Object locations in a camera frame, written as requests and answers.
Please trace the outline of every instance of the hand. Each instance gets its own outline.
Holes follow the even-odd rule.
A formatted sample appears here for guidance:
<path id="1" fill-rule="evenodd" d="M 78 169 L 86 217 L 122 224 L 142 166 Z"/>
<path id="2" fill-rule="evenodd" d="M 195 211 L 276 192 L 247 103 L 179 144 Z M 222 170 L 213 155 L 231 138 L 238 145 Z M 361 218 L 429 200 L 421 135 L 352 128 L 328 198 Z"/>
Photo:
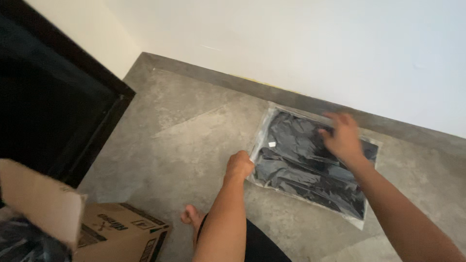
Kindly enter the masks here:
<path id="1" fill-rule="evenodd" d="M 333 120 L 333 136 L 326 130 L 319 129 L 325 147 L 345 164 L 358 159 L 363 155 L 361 141 L 359 140 L 357 123 L 346 113 L 324 113 L 324 116 Z"/>
<path id="2" fill-rule="evenodd" d="M 254 163 L 249 160 L 249 155 L 246 151 L 241 150 L 238 153 L 230 156 L 230 160 L 226 165 L 226 174 L 223 178 L 223 184 L 231 181 L 241 181 L 253 171 Z"/>

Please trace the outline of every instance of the cardboard flap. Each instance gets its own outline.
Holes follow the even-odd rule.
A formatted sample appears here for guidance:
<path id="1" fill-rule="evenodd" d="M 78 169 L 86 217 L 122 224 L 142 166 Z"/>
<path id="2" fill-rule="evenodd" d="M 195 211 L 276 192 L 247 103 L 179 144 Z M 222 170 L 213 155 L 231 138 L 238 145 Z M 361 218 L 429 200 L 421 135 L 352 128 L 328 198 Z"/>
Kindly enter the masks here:
<path id="1" fill-rule="evenodd" d="M 85 196 L 10 159 L 0 159 L 0 187 L 8 206 L 76 250 Z"/>

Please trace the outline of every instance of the plastic bag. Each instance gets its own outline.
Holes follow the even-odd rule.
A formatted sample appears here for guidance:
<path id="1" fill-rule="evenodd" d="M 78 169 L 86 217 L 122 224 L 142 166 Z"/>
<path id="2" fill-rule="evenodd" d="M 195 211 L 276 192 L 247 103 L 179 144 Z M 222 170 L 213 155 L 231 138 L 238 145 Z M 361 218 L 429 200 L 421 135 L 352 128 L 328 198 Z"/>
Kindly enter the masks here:
<path id="1" fill-rule="evenodd" d="M 7 261 L 70 262 L 71 250 L 26 218 L 13 217 L 0 222 L 0 262 Z"/>
<path id="2" fill-rule="evenodd" d="M 327 121 L 270 103 L 251 152 L 255 164 L 247 178 L 300 200 L 339 213 L 363 229 L 367 200 L 353 174 L 324 146 L 318 133 L 333 128 Z M 363 138 L 363 152 L 375 164 L 378 145 Z"/>

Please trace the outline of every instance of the foot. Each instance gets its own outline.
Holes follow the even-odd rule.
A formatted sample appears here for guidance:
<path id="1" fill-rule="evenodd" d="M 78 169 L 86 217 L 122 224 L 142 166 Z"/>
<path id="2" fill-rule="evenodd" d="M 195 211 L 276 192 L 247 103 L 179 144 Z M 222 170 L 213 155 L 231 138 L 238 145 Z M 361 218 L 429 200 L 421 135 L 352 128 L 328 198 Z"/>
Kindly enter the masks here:
<path id="1" fill-rule="evenodd" d="M 199 212 L 193 205 L 187 205 L 185 211 L 181 213 L 181 221 L 184 224 L 191 224 L 193 228 L 192 245 L 196 249 L 196 239 L 198 237 L 199 227 L 206 214 Z"/>

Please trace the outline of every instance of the folded black garment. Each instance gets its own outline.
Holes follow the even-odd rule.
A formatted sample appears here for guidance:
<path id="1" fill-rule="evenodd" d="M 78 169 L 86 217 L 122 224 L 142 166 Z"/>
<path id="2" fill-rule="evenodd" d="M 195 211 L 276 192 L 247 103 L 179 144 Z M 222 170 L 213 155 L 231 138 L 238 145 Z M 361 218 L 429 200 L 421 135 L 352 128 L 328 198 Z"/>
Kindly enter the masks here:
<path id="1" fill-rule="evenodd" d="M 269 187 L 308 199 L 362 220 L 365 196 L 353 174 L 324 146 L 319 129 L 333 128 L 312 119 L 279 112 L 270 122 L 256 160 L 254 177 Z M 375 162 L 378 146 L 363 141 L 367 159 Z"/>

